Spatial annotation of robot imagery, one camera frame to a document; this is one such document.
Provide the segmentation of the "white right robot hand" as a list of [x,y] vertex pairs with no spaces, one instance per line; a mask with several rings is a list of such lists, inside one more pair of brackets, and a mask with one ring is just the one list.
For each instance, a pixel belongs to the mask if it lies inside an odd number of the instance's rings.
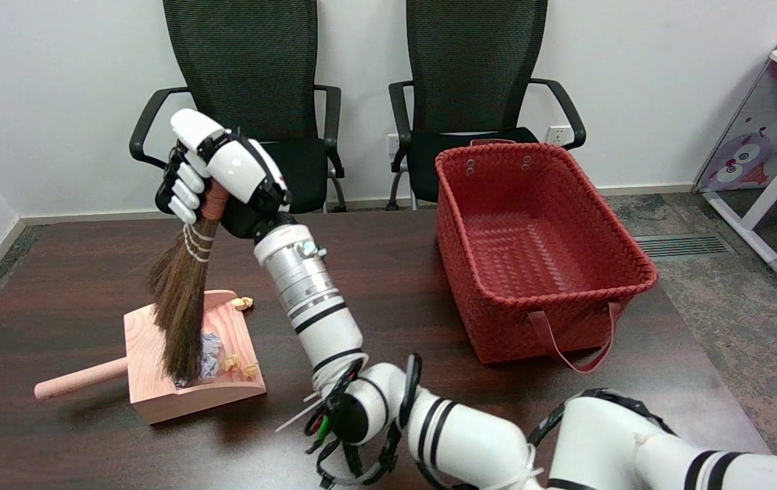
[[171,115],[170,125],[177,142],[155,196],[160,211],[186,225],[218,221],[254,242],[280,226],[291,193],[260,143],[188,108]]

